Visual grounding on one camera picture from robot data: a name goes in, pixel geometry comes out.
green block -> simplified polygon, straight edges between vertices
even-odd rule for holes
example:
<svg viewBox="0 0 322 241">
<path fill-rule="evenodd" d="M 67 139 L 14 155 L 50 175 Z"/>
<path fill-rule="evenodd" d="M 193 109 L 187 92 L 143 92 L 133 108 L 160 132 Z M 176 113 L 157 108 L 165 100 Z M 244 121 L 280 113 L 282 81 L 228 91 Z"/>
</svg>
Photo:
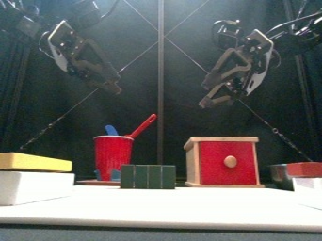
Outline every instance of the green block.
<svg viewBox="0 0 322 241">
<path fill-rule="evenodd" d="M 148 165 L 148 189 L 161 189 L 160 165 Z"/>
<path fill-rule="evenodd" d="M 135 171 L 135 188 L 145 189 L 148 187 L 147 183 L 147 165 L 136 165 Z"/>
<path fill-rule="evenodd" d="M 135 187 L 135 165 L 121 165 L 120 167 L 120 188 Z"/>
<path fill-rule="evenodd" d="M 176 166 L 161 166 L 161 189 L 176 188 Z"/>
</svg>

white container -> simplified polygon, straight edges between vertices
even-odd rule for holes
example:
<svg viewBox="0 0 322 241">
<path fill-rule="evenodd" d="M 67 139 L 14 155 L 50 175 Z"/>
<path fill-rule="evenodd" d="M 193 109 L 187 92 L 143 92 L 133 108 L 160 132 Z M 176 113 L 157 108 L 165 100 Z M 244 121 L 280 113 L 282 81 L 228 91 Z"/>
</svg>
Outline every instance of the white container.
<svg viewBox="0 0 322 241">
<path fill-rule="evenodd" d="M 322 178 L 294 177 L 292 186 L 298 203 L 322 209 Z"/>
<path fill-rule="evenodd" d="M 69 196 L 72 173 L 0 171 L 0 205 L 16 205 Z"/>
</svg>

metal pole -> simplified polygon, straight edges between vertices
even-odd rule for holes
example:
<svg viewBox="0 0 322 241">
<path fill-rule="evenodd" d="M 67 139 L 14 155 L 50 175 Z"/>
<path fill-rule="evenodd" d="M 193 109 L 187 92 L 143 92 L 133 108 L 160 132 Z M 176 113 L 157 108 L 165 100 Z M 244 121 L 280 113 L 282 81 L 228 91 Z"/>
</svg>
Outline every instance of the metal pole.
<svg viewBox="0 0 322 241">
<path fill-rule="evenodd" d="M 157 118 L 157 163 L 163 163 L 163 27 L 164 27 L 164 12 L 163 12 L 164 3 L 163 0 L 159 0 L 159 118 Z"/>
<path fill-rule="evenodd" d="M 286 8 L 286 14 L 287 14 L 287 20 L 294 20 L 294 12 L 291 9 L 291 0 L 283 0 L 284 8 Z M 307 117 L 307 124 L 308 124 L 308 131 L 310 131 L 310 137 L 311 137 L 311 149 L 314 158 L 318 157 L 318 147 L 319 147 L 319 141 L 316 132 L 316 126 L 314 122 L 314 114 L 312 114 L 312 108 L 311 108 L 311 95 L 308 92 L 308 79 L 304 69 L 304 59 L 300 55 L 295 56 L 295 65 L 296 65 L 296 73 L 298 73 L 298 79 L 299 79 L 299 86 L 302 91 L 302 99 L 306 109 L 306 117 Z"/>
</svg>

yellow block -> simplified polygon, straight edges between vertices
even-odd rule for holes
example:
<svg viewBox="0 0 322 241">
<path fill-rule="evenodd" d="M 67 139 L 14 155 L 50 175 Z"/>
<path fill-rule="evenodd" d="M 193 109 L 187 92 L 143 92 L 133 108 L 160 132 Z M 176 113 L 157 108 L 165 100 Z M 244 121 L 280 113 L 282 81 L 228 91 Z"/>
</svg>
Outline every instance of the yellow block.
<svg viewBox="0 0 322 241">
<path fill-rule="evenodd" d="M 0 153 L 0 169 L 67 172 L 72 161 L 22 153 Z"/>
</svg>

red plastic cup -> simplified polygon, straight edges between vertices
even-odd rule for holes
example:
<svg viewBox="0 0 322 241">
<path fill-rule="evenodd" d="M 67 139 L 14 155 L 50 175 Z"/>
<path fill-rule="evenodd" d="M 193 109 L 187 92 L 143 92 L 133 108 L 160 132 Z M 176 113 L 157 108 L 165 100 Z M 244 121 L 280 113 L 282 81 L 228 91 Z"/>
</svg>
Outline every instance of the red plastic cup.
<svg viewBox="0 0 322 241">
<path fill-rule="evenodd" d="M 95 137 L 96 169 L 101 181 L 111 181 L 112 170 L 129 164 L 133 139 L 123 136 Z"/>
</svg>

